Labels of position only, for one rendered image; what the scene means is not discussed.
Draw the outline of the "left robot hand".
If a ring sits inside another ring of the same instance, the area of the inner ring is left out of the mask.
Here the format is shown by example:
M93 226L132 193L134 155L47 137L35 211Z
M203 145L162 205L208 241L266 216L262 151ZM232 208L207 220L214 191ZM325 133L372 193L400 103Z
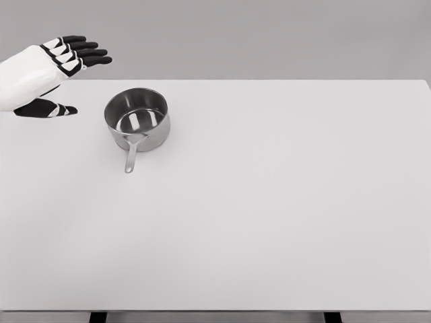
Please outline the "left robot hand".
M29 118L77 114L77 108L44 96L80 71L110 63L108 51L85 36L60 36L31 45L0 62L0 112Z

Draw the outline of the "steel pot with handle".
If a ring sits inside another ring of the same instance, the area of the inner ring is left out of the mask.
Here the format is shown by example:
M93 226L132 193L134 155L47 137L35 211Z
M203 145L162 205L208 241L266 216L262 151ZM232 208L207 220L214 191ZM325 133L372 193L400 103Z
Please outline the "steel pot with handle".
M170 134L168 103L153 89L136 87L115 95L105 106L104 120L115 143L127 152L127 174L138 153L158 148Z

